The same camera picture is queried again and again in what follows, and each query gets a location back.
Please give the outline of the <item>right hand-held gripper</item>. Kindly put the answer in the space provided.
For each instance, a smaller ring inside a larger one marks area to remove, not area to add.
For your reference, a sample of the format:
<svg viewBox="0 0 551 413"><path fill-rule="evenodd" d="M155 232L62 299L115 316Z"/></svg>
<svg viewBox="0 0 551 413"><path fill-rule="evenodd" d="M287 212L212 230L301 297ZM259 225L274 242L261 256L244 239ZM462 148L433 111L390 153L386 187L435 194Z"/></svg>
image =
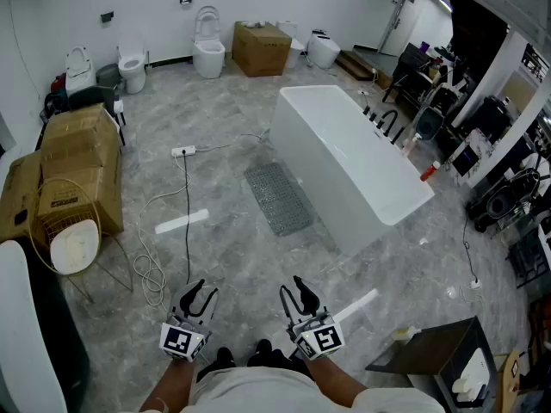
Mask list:
<svg viewBox="0 0 551 413"><path fill-rule="evenodd" d="M328 311L317 315L320 300L313 291L313 284L298 275L294 276L294 283L300 291L302 308L299 308L286 286L280 287L280 298L283 310L291 323L288 333L301 359L317 360L344 347L345 340L340 323ZM301 321L301 315L315 317Z"/></svg>

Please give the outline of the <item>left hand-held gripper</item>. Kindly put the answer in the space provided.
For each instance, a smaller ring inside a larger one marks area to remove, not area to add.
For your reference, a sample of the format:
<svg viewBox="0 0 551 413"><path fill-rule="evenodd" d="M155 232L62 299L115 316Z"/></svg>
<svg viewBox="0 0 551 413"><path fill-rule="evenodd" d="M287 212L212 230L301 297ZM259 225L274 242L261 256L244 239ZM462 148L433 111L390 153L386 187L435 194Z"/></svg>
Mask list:
<svg viewBox="0 0 551 413"><path fill-rule="evenodd" d="M199 311L191 311L204 283L200 279L186 285L179 293L178 303L170 304L167 321L162 324L159 348L174 359L193 362L212 335L208 324L218 303L219 290L215 288L208 295Z"/></svg>

